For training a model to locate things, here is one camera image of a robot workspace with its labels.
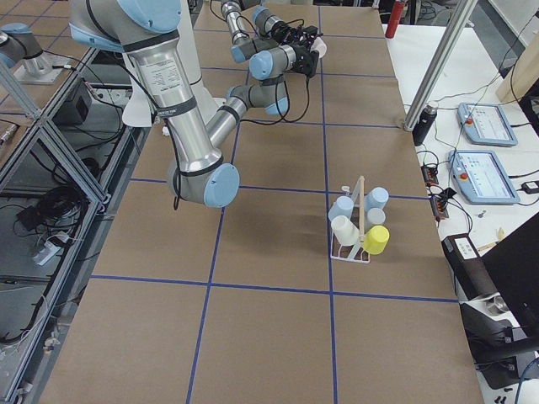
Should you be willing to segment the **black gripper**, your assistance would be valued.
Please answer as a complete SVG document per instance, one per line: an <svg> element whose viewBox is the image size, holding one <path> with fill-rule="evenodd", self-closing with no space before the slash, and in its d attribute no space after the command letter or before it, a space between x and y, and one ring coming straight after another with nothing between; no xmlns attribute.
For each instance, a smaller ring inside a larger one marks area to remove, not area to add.
<svg viewBox="0 0 539 404"><path fill-rule="evenodd" d="M318 37L318 28L315 26L303 27L301 24L292 27L288 23L273 25L273 39L280 45L312 46Z"/></svg>
<svg viewBox="0 0 539 404"><path fill-rule="evenodd" d="M292 49L295 52L295 61L292 63L292 71L312 78L318 68L319 52L314 47L314 42L306 44L294 44Z"/></svg>

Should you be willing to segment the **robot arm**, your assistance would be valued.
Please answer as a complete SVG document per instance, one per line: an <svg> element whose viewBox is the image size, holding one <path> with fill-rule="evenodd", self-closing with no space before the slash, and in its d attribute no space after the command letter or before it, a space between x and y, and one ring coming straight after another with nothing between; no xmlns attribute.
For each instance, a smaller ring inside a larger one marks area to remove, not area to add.
<svg viewBox="0 0 539 404"><path fill-rule="evenodd" d="M220 1L220 12L232 37L231 54L236 63L280 45L307 53L317 50L317 27L306 26L302 19L286 22L262 1Z"/></svg>
<svg viewBox="0 0 539 404"><path fill-rule="evenodd" d="M251 86L232 88L211 116L200 112L181 52L180 25L189 14L178 1L73 1L72 38L86 46L124 55L131 78L160 117L174 149L168 183L176 200L212 208L229 205L240 184L238 170L223 159L221 144L253 108L283 120L289 109L285 74L313 77L326 51L315 26L292 26L258 1L224 1L222 17L232 37L235 61L247 62Z"/></svg>

